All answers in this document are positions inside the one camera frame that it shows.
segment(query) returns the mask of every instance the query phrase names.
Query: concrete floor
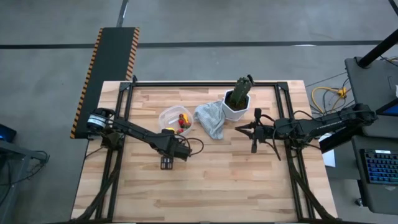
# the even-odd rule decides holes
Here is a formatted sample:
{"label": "concrete floor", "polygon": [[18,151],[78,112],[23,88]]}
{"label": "concrete floor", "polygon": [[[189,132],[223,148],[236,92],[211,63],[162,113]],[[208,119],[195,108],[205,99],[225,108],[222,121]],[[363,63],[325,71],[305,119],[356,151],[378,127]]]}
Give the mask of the concrete floor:
{"label": "concrete floor", "polygon": [[[122,0],[2,0],[0,44],[90,44],[114,27]],[[130,0],[123,26],[139,26],[140,42],[381,40],[398,16],[387,0]],[[344,72],[344,59],[374,46],[139,49],[140,80],[305,80]],[[23,183],[15,223],[69,219],[87,141],[69,139],[91,49],[0,50],[0,123],[16,143],[51,155]],[[384,56],[398,55],[394,47]],[[338,88],[346,75],[312,85]],[[398,216],[353,204],[358,187],[331,179],[340,218],[397,223]]]}

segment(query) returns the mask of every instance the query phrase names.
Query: blue keyboard keys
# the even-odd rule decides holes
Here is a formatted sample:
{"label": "blue keyboard keys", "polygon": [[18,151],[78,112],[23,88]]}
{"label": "blue keyboard keys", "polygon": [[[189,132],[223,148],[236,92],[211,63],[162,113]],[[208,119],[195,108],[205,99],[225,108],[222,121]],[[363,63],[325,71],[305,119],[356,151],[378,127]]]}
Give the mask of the blue keyboard keys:
{"label": "blue keyboard keys", "polygon": [[398,185],[398,152],[383,154],[367,150],[363,158],[370,183]]}

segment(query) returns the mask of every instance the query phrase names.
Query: butcher block tabletop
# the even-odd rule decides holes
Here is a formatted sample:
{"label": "butcher block tabletop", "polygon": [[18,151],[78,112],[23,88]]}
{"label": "butcher block tabletop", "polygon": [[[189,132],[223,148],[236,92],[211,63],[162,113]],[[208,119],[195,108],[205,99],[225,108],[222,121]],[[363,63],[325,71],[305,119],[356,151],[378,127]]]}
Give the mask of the butcher block tabletop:
{"label": "butcher block tabletop", "polygon": [[[311,113],[304,82],[287,83],[294,111]],[[99,108],[115,109],[119,84],[103,83]],[[129,121],[158,133],[158,118],[163,110],[182,105],[193,114],[198,105],[222,100],[228,89],[231,87],[134,87]],[[222,140],[212,140],[200,123],[194,122],[187,137],[201,139],[205,148],[187,162],[175,159],[173,170],[161,170],[156,151],[146,143],[127,137],[113,222],[297,221],[283,142],[276,141],[282,158],[279,161],[267,144],[258,144],[257,153],[251,154],[251,140],[234,130],[236,126],[254,121],[255,108],[261,108],[263,114],[274,119],[279,118],[274,91],[273,87],[252,87],[250,109],[240,121],[225,122]],[[307,119],[301,113],[297,113],[296,118]],[[266,119],[262,119],[262,123],[272,125]],[[193,152],[200,149],[199,143],[190,142]],[[100,143],[99,139],[90,141],[86,153],[98,149]],[[85,160],[72,218],[81,215],[98,193],[105,158],[103,149]],[[308,147],[303,150],[303,158],[312,192],[326,210],[337,217],[321,152]],[[105,216],[109,194],[110,190],[104,203]],[[306,216],[301,190],[300,198]]]}

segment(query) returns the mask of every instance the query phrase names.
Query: white hexagonal pot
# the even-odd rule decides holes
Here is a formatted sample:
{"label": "white hexagonal pot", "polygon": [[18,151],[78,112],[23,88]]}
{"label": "white hexagonal pot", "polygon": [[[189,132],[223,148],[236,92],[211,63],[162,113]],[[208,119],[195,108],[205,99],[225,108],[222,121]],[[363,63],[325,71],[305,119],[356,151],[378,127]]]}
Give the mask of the white hexagonal pot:
{"label": "white hexagonal pot", "polygon": [[225,114],[225,119],[230,120],[230,121],[239,121],[242,118],[243,114],[249,109],[250,96],[246,95],[246,99],[248,102],[248,104],[246,105],[246,108],[243,110],[235,111],[235,110],[232,110],[231,108],[229,108],[229,106],[225,103],[226,96],[228,95],[229,92],[232,92],[232,91],[233,91],[233,89],[225,91],[222,108],[223,108],[223,111]]}

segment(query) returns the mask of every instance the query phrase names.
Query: black pole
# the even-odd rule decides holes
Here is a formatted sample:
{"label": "black pole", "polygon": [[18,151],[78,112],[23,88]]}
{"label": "black pole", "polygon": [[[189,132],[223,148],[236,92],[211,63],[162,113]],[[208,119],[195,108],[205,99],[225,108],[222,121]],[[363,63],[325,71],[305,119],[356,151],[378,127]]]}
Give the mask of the black pole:
{"label": "black pole", "polygon": [[370,65],[374,60],[388,51],[392,46],[394,46],[398,42],[398,29],[395,30],[390,36],[388,36],[385,40],[383,40],[379,45],[375,46],[368,54],[366,54],[361,60],[358,62],[358,66],[361,68],[366,68]]}

